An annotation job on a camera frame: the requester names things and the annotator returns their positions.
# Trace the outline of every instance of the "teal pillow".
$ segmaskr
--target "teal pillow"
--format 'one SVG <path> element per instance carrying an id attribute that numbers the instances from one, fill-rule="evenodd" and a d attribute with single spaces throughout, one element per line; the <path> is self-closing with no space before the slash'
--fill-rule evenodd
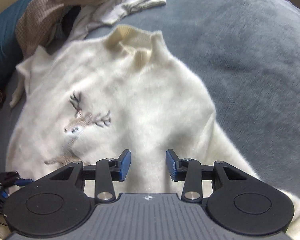
<path id="1" fill-rule="evenodd" d="M 16 65 L 22 61 L 15 29 L 31 1 L 18 0 L 0 14 L 0 89 L 5 87 Z"/>

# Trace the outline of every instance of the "blue gripper pad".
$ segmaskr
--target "blue gripper pad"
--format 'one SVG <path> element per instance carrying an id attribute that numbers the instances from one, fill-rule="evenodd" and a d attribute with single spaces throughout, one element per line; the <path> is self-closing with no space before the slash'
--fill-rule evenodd
<path id="1" fill-rule="evenodd" d="M 169 150 L 166 151 L 166 165 L 167 165 L 167 168 L 169 170 L 169 173 L 170 173 L 170 176 L 171 176 L 171 179 L 173 181 L 176 181 L 175 180 L 175 176 L 177 175 L 177 164 L 176 162 L 173 160 Z"/>
<path id="2" fill-rule="evenodd" d="M 124 181 L 128 174 L 129 168 L 131 164 L 131 152 L 128 150 L 125 157 L 121 161 L 121 168 L 119 171 L 119 181 Z"/>

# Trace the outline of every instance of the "deer antlers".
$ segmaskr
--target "deer antlers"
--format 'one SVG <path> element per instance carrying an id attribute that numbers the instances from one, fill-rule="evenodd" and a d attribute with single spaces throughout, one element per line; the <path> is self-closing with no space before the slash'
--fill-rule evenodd
<path id="1" fill-rule="evenodd" d="M 82 109 L 80 107 L 80 101 L 81 101 L 81 92 L 79 93 L 79 98 L 77 98 L 73 92 L 73 96 L 70 96 L 70 103 L 73 105 L 74 109 L 77 110 L 75 113 L 75 116 L 82 114 Z"/>
<path id="2" fill-rule="evenodd" d="M 111 123 L 110 110 L 108 111 L 108 113 L 105 116 L 102 116 L 101 118 L 98 119 L 98 117 L 100 115 L 101 114 L 96 115 L 93 123 L 99 127 L 103 127 L 102 124 L 104 124 L 105 126 L 110 126 L 110 123 Z"/>

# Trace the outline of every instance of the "white sweater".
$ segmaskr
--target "white sweater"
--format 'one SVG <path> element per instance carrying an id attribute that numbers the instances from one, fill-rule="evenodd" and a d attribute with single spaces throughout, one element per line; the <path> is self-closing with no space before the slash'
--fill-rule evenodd
<path id="1" fill-rule="evenodd" d="M 57 55 L 39 47 L 17 70 L 11 106 L 23 88 L 27 102 L 11 137 L 7 170 L 24 178 L 39 179 L 76 158 L 94 164 L 130 149 L 130 170 L 126 181 L 114 184 L 116 194 L 181 193 L 183 183 L 171 181 L 165 166 L 168 148 L 206 165 L 224 160 L 257 177 L 216 123 L 204 84 L 168 51 L 161 32 L 119 25 Z M 87 183 L 85 192 L 93 195 L 93 188 Z M 211 194 L 210 182 L 203 192 Z M 300 213 L 300 200 L 293 201 Z M 294 220 L 289 233 L 300 240 L 300 216 Z"/>

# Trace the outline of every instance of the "bed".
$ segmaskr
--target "bed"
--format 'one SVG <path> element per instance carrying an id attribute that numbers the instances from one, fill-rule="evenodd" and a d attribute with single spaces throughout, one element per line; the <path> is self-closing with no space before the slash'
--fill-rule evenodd
<path id="1" fill-rule="evenodd" d="M 300 10 L 285 0 L 167 0 L 120 24 L 162 30 L 171 53 L 203 80 L 219 124 L 260 177 L 300 197 Z M 0 109 L 0 171 L 26 101 L 9 108 L 17 82 L 14 73 Z"/>

